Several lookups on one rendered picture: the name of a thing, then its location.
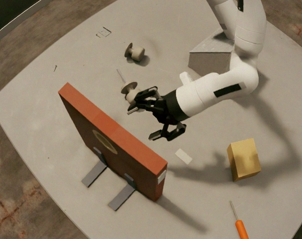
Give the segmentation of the orange-handled screwdriver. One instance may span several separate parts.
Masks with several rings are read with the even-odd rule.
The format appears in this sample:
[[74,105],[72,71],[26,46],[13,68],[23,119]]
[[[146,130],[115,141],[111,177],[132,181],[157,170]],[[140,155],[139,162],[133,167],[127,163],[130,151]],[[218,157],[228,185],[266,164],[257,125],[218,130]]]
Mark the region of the orange-handled screwdriver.
[[244,227],[244,224],[243,224],[243,222],[242,222],[241,220],[238,219],[237,214],[236,214],[236,212],[235,212],[235,209],[234,209],[234,206],[233,206],[231,200],[230,200],[230,204],[231,204],[231,206],[232,206],[232,209],[233,209],[233,211],[234,211],[235,217],[236,217],[236,219],[237,219],[235,225],[236,225],[236,228],[237,228],[238,233],[239,233],[239,235],[240,235],[240,238],[241,238],[241,239],[249,239],[249,237],[248,237],[248,235],[247,235],[247,232],[246,232],[246,229],[245,229],[245,227]]

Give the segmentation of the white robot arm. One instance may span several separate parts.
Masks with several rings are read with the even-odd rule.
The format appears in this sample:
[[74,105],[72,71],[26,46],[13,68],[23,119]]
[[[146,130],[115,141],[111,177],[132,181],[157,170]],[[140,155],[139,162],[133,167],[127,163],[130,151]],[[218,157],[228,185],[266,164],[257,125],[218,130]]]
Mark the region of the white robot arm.
[[228,39],[235,39],[230,71],[207,74],[195,81],[180,74],[176,96],[183,112],[193,117],[223,101],[246,96],[259,83],[257,61],[264,45],[266,14],[261,0],[206,0]]

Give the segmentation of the cream door knob with square spindle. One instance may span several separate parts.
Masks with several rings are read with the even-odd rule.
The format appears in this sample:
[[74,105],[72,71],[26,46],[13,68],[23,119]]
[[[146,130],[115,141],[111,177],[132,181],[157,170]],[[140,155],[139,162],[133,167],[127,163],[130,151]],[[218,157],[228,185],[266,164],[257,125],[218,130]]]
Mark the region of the cream door knob with square spindle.
[[136,81],[127,81],[125,79],[125,77],[123,76],[122,72],[120,71],[120,69],[117,69],[118,74],[120,75],[120,77],[122,78],[123,82],[125,83],[122,87],[121,87],[121,93],[122,94],[127,94],[126,99],[128,100],[129,104],[133,104],[136,101],[134,100],[134,97],[137,93],[141,92],[140,89],[135,89],[138,85],[138,83]]

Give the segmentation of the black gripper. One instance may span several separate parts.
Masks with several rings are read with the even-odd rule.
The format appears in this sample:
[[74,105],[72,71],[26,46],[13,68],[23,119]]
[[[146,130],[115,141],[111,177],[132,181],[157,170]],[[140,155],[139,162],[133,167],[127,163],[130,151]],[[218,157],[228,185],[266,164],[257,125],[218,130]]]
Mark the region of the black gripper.
[[[136,94],[134,104],[130,105],[127,109],[127,114],[131,114],[139,109],[145,109],[146,111],[152,112],[152,115],[157,118],[159,123],[164,124],[163,129],[158,130],[149,135],[149,140],[157,140],[159,138],[166,138],[167,141],[171,141],[181,134],[185,133],[186,124],[182,124],[188,118],[183,110],[181,109],[177,96],[176,90],[161,96],[158,93],[158,87],[154,86]],[[156,98],[156,100],[144,100],[146,98]],[[154,105],[151,107],[151,105]],[[169,125],[177,125],[176,129],[168,132]]]

